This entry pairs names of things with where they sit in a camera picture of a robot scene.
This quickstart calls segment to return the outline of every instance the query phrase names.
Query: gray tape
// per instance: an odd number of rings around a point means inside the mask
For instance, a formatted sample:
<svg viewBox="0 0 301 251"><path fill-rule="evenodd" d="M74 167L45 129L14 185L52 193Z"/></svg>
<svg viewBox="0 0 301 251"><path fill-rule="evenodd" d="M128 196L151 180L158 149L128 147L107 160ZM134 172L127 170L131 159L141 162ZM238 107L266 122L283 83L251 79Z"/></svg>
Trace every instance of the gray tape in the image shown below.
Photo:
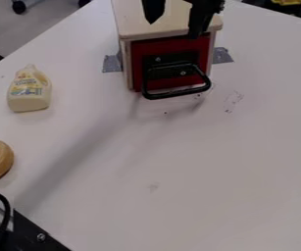
<svg viewBox="0 0 301 251"><path fill-rule="evenodd" d="M117 55L106 55L102 67L102 73L115 73L123 70L121 51Z"/></svg>
<svg viewBox="0 0 301 251"><path fill-rule="evenodd" d="M230 57L228 50L224 47L217 47L214 49L213 53L213 64L222 64L233 62Z"/></svg>

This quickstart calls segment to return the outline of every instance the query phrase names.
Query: black cable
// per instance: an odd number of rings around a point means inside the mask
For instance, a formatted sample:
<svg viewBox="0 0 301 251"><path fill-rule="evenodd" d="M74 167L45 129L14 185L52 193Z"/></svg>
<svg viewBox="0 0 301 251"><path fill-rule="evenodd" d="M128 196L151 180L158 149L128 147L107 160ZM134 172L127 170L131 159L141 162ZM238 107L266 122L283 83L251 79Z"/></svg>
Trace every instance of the black cable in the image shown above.
<svg viewBox="0 0 301 251"><path fill-rule="evenodd" d="M11 218L11 206L8 200L6 199L6 197L3 196L2 194L0 194L0 201L5 207L5 214L2 223L0 225L0 247L1 247L2 243L4 242L4 238L6 237L8 223Z"/></svg>

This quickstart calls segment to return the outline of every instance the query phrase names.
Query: black handle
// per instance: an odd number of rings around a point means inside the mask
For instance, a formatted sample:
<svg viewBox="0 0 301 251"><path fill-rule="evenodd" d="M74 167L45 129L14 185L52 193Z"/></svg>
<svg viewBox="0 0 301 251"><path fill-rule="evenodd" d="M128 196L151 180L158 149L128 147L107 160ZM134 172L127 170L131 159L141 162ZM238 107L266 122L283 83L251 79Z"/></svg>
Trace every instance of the black handle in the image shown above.
<svg viewBox="0 0 301 251"><path fill-rule="evenodd" d="M154 71L158 70L174 70L174 69L187 69L193 70L195 73L199 74L201 78L205 81L205 84L200 87L184 89L184 90L174 90L168 91L164 93L151 94L148 92L148 76ZM175 64L175 65L166 65L160 67L153 67L144 71L143 83L142 83L142 94L146 99L155 100L155 99L164 99L164 98L173 98L183 95L190 95L195 93L200 93L203 91L207 91L211 88L212 83L210 79L200 70L200 68L191 63L184 64Z"/></svg>

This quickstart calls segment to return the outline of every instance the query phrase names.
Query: plastic bottle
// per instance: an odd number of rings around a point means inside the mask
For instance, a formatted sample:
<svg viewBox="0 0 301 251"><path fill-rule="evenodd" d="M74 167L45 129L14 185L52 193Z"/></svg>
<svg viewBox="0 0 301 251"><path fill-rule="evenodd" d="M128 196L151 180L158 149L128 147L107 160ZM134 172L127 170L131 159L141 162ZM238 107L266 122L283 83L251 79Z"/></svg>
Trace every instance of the plastic bottle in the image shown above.
<svg viewBox="0 0 301 251"><path fill-rule="evenodd" d="M8 106L14 112L46 109L50 105L52 84L35 65L27 65L16 73L8 89Z"/></svg>

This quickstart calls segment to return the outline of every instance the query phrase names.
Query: box lid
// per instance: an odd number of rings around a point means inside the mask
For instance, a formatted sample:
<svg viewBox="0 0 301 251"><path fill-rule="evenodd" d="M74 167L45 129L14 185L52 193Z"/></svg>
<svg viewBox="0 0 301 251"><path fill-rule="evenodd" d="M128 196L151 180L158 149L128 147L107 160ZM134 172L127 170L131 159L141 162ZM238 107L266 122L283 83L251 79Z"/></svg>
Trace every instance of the box lid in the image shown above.
<svg viewBox="0 0 301 251"><path fill-rule="evenodd" d="M143 13L142 0L112 0L121 40L139 40L184 35L188 32L192 5L183 0L166 0L164 15L150 25ZM222 19L214 15L207 31L222 29Z"/></svg>

